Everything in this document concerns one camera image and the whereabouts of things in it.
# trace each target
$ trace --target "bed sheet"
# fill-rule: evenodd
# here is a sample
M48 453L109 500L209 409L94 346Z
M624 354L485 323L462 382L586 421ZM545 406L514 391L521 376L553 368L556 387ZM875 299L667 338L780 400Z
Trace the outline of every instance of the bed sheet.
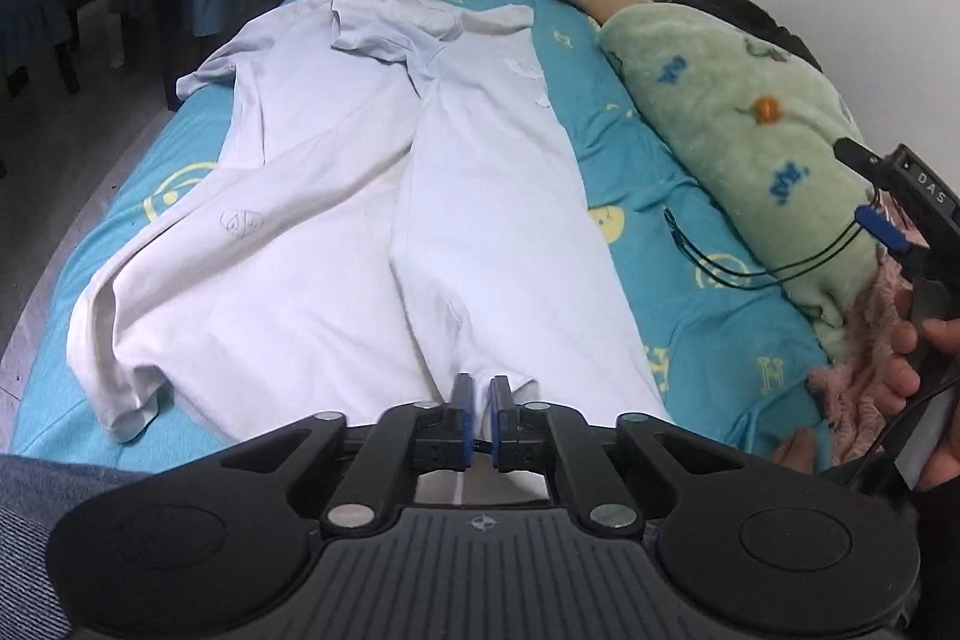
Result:
M826 426L805 387L808 368L826 362L813 331L776 287L719 287L680 255L664 222L665 206L712 258L743 271L760 269L725 215L637 116L597 47L596 23L556 0L442 1L471 9L533 7L550 101L573 142L590 214L610 244L677 423L755 453L769 453L803 424L817 426L826 445ZM224 447L170 399L136 440L109 441L66 366L65 343L74 302L93 273L213 169L230 108L227 86L204 88L187 100L64 266L20 406L14 453L160 471ZM826 456L824 447L822 461Z

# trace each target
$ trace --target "green blanket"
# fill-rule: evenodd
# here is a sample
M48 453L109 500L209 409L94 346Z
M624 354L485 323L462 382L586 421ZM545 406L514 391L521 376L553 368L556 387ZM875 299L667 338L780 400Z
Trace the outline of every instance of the green blanket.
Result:
M767 268L820 251L869 201L866 182L832 153L834 140L860 132L837 90L800 58L677 4L618 12L600 46L637 109ZM680 228L696 242L696 226ZM861 233L832 261L784 282L832 359L843 352L844 314L875 273L875 244Z

